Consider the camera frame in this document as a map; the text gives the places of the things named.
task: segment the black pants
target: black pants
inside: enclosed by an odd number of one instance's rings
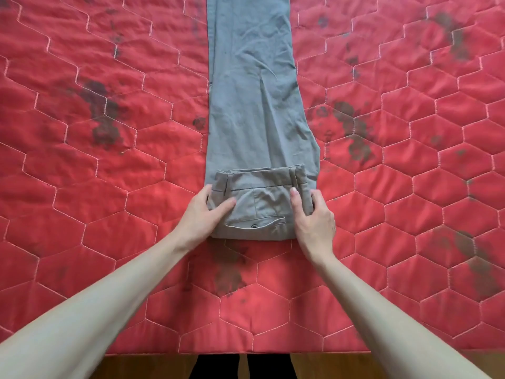
[[[237,379],[238,354],[199,355],[189,379]],[[250,379],[296,379],[289,354],[248,354]]]

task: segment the brown floor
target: brown floor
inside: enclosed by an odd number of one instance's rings
[[[492,379],[505,379],[505,353],[466,353]],[[299,379],[386,379],[370,354],[292,354]],[[100,363],[92,379],[187,379],[196,355],[110,356]],[[239,379],[249,379],[247,359],[240,357]]]

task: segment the bare skin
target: bare skin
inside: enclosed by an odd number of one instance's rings
[[[149,292],[235,206],[230,198],[209,211],[210,191],[207,185],[191,200],[177,227],[160,242],[0,344],[2,378],[89,377]],[[389,376],[488,378],[335,258],[333,213],[320,191],[312,191],[312,199],[314,212],[306,216],[298,192],[291,191],[300,246]]]

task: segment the hexagon pattern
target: hexagon pattern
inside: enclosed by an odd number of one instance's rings
[[[290,21],[334,254],[455,346],[505,347],[505,3],[291,0]],[[177,224],[207,78],[205,0],[0,0],[0,341]],[[110,352],[365,349],[297,242],[207,240]]]

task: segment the pants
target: pants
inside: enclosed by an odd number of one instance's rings
[[[199,355],[189,379],[237,379],[238,354]],[[248,354],[250,379],[296,379],[289,354]]]
[[[210,209],[237,198],[217,238],[295,238],[289,189],[311,214],[319,146],[293,59],[289,0],[207,0]]]

